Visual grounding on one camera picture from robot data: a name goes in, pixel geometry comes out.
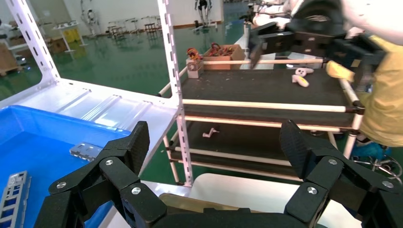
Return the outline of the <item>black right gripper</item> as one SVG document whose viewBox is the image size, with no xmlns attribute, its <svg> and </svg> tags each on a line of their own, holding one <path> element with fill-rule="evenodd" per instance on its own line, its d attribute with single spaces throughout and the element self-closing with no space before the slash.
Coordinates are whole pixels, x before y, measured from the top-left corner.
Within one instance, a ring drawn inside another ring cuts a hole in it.
<svg viewBox="0 0 403 228">
<path fill-rule="evenodd" d="M 303 32 L 281 32 L 276 22 L 252 28 L 249 32 L 250 67 L 254 68 L 262 55 L 295 52 L 316 57 L 325 57 L 327 46 L 333 37 Z"/>
</svg>

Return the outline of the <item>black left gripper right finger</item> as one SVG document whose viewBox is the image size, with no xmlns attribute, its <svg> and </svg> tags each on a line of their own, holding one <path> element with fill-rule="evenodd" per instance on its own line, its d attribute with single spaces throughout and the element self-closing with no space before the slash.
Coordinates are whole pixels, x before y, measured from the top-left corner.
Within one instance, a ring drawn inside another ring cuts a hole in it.
<svg viewBox="0 0 403 228">
<path fill-rule="evenodd" d="M 292 120 L 282 124 L 279 142 L 303 180 L 285 214 L 312 228 L 329 202 L 335 201 L 363 228 L 402 227 L 401 184 L 347 159 L 330 141 L 302 132 Z"/>
</svg>

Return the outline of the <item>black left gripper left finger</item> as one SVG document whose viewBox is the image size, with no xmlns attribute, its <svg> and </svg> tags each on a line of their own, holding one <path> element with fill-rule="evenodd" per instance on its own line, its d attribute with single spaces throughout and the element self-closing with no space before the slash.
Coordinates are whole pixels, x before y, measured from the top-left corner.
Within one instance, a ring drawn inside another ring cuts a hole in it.
<svg viewBox="0 0 403 228">
<path fill-rule="evenodd" d="M 145 121 L 128 136 L 109 141 L 92 162 L 50 185 L 34 226 L 83 228 L 107 202 L 113 202 L 133 228 L 155 225 L 167 207 L 139 178 L 149 144 Z"/>
</svg>

